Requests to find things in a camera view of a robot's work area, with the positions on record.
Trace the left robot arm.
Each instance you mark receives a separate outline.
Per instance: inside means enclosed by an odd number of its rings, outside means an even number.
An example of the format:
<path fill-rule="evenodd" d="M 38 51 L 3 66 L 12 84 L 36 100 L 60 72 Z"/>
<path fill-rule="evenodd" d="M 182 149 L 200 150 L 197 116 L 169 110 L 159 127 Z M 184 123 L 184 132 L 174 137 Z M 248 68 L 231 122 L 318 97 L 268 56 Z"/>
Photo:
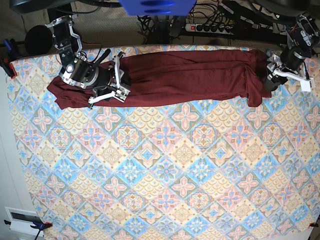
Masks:
<path fill-rule="evenodd" d="M 273 56 L 267 69 L 264 88 L 268 92 L 275 91 L 288 79 L 299 82 L 303 92 L 310 92 L 315 86 L 314 77 L 307 70 L 305 60 L 313 56 L 313 47 L 320 42 L 320 30 L 311 17 L 300 15 L 296 24 L 285 27 L 287 46 L 279 57 Z"/>

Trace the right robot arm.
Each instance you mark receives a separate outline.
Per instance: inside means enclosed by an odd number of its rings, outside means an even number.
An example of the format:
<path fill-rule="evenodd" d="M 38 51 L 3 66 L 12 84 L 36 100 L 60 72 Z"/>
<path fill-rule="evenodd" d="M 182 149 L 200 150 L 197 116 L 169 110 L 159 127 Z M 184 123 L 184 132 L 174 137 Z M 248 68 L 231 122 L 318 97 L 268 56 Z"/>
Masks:
<path fill-rule="evenodd" d="M 101 67 L 101 63 L 110 55 L 110 49 L 90 61 L 83 52 L 80 35 L 74 30 L 74 19 L 77 17 L 77 14 L 67 14 L 45 25 L 53 29 L 52 41 L 62 65 L 59 74 L 61 80 L 81 89 L 108 88 L 112 91 L 129 91 L 129 85 L 125 83 L 125 73 L 120 69 L 120 59 L 125 54 L 120 52 L 113 56 L 107 68 Z"/>

